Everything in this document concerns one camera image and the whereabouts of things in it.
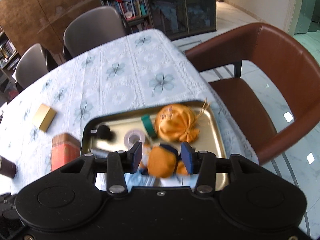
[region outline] brown leather chair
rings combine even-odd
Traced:
[[[320,121],[320,67],[294,38],[271,25],[253,23],[185,52],[201,72],[233,64],[234,78],[211,82],[264,164],[310,132]],[[269,115],[240,78],[242,60],[255,63],[287,101],[294,122],[277,133]]]

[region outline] tablecloth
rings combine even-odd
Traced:
[[[195,99],[211,103],[227,155],[257,163],[219,96],[161,31],[145,30],[85,52],[30,85],[4,110],[1,155],[16,163],[17,173],[12,180],[0,176],[0,193],[17,193],[50,172],[55,135],[68,132],[81,140],[94,117]],[[31,122],[41,103],[57,111],[46,133]]]

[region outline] white tablecloth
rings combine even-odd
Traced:
[[[87,122],[100,115],[205,100],[215,113],[227,155],[257,156],[218,95],[171,41],[150,29],[106,43],[51,71],[4,109],[0,149],[15,162],[14,179],[0,175],[0,193],[18,192],[51,169],[52,138],[68,132],[81,140]],[[32,125],[44,103],[57,115],[46,133]]]

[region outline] gray chair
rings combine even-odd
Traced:
[[[16,87],[19,92],[58,66],[50,52],[41,44],[31,46],[16,68]]]
[[[63,55],[66,60],[90,49],[129,34],[124,17],[111,6],[101,6],[85,12],[66,28]]]

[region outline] white marble floor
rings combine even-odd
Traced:
[[[174,41],[173,43],[182,51],[190,49],[197,44],[215,37],[233,28],[256,22],[256,20],[244,12],[225,3],[217,3],[217,32],[201,34],[189,38]],[[314,57],[320,62],[320,39],[307,36],[295,38],[301,42]],[[201,73],[208,81],[221,78],[230,78],[233,74],[233,66],[228,65],[215,70]],[[289,122],[284,114],[290,109],[271,80],[252,62],[243,61],[242,75],[252,90],[255,92],[262,105],[270,115],[278,131],[293,122]],[[307,212],[300,224],[300,228],[311,238],[320,236],[320,124],[318,124],[308,135],[301,139],[273,162],[264,167],[287,181],[300,187],[305,193],[308,206]]]
[[[320,63],[320,31],[295,34],[293,37]]]

